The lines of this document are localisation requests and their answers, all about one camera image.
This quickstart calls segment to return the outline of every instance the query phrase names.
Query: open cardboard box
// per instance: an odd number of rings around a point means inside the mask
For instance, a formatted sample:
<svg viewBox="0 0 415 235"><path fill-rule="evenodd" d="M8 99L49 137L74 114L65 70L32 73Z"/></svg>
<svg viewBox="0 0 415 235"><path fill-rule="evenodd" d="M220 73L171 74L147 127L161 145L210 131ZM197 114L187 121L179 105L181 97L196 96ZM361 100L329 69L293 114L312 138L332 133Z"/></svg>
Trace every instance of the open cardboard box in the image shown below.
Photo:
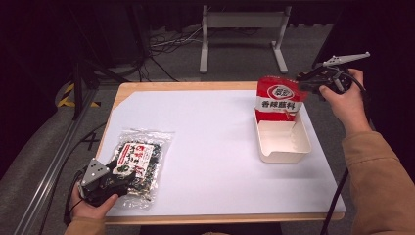
<svg viewBox="0 0 415 235"><path fill-rule="evenodd" d="M260 147L260 158L266 163L294 164L311 152L311 144L297 112L294 121L268 121L255 123Z"/></svg>

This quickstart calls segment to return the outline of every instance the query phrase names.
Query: sleeve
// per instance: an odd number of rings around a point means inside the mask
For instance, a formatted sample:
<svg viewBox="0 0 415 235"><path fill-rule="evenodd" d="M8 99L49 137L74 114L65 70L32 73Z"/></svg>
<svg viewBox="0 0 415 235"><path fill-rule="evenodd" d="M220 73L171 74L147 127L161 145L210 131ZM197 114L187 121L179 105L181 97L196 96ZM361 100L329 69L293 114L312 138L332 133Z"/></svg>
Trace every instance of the sleeve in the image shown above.
<svg viewBox="0 0 415 235"><path fill-rule="evenodd" d="M352 234L415 234L415 186L382 135L343 141L357 213Z"/></svg>
<svg viewBox="0 0 415 235"><path fill-rule="evenodd" d="M65 235L104 235L105 220L85 217L74 217Z"/></svg>

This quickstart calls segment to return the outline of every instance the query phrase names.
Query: floor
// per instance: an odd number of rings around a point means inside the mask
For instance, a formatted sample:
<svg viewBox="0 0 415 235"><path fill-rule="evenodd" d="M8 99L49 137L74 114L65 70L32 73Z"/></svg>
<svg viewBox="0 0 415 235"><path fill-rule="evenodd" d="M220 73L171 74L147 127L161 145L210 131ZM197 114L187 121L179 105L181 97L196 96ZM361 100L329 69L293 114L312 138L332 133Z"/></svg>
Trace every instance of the floor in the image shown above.
<svg viewBox="0 0 415 235"><path fill-rule="evenodd" d="M330 25L315 25L287 28L282 45L289 73L284 76L294 78L297 73L310 71L319 49L330 32ZM163 70L180 81L246 81L258 80L264 75L281 75L278 70L270 41L275 32L269 29L259 30L220 30L212 33L209 38L209 64L206 74L199 73L201 53L201 37L190 44L180 46L170 53L155 55L154 59ZM128 70L128 66L113 69L115 72ZM155 62L147 60L140 71L144 82L172 81ZM127 77L138 81L137 72ZM103 127L110 114L114 97L119 84L101 78L101 85L93 97L99 107L87 110L79 128L73 134L69 145L69 158L64 165L56 191L53 194L50 209L48 202L53 188L48 188L48 197L39 206L40 210L28 229L29 234L63 234L65 201L75 172L95 157L97 142L79 142L82 139L99 140ZM62 87L57 94L58 104L68 85ZM330 106L317 96L311 95L305 101L323 151L337 181L345 170L341 140L344 131L341 124L334 118ZM58 111L33 135L9 168L0 182L0 234L12 234L21 222L24 212L35 195L50 162L59 152L63 139L72 125L73 107L59 107ZM97 128L92 135L88 132ZM346 184L342 197L346 203L347 213L344 219L330 224L330 234L349 234L354 208L350 200ZM283 222L283 234L319 234L321 221ZM108 226L107 234L139 234L139 226Z"/></svg>

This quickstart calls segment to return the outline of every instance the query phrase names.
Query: metal frame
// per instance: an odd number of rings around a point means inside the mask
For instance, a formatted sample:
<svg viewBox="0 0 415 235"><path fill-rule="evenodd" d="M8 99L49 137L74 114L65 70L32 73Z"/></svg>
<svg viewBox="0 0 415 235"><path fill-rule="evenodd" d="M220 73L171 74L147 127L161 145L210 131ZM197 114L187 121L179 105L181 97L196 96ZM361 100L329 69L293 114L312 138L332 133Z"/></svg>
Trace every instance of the metal frame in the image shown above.
<svg viewBox="0 0 415 235"><path fill-rule="evenodd" d="M284 12L209 12L204 5L203 11L203 44L200 72L208 72L208 29L210 27L276 27L278 38L271 41L272 50L281 73L287 73L287 65L281 52L281 44L291 13L291 6Z"/></svg>
<svg viewBox="0 0 415 235"><path fill-rule="evenodd" d="M15 235L18 234L28 234L31 230L31 227L40 213L43 204L46 201L47 196L49 195L50 190L53 185L57 183L59 172L66 161L66 156L69 153L69 147L72 142L73 136L76 133L76 130L79 128L82 120L93 101L97 90L88 90L86 97L83 102L84 109L81 110L77 119L73 120L69 126L69 129L62 141L58 152L56 153L54 159L52 160L49 168L45 172L43 179L40 181L37 190L27 207L21 221L19 222L18 227L15 230Z"/></svg>

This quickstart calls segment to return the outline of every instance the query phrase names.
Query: seaweed snack bag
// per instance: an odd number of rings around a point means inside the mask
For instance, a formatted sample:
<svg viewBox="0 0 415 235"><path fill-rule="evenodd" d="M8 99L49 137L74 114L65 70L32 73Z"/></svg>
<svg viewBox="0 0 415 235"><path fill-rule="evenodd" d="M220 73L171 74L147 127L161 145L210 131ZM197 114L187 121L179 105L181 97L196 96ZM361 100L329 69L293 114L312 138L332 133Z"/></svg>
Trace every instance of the seaweed snack bag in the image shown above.
<svg viewBox="0 0 415 235"><path fill-rule="evenodd" d="M256 89L256 121L294 121L296 113L306 98L298 83L279 76L264 76Z"/></svg>
<svg viewBox="0 0 415 235"><path fill-rule="evenodd" d="M125 177L135 172L127 195L116 201L122 209L148 210L159 188L164 157L173 133L147 129L125 129L121 132L112 161L116 161L114 175Z"/></svg>

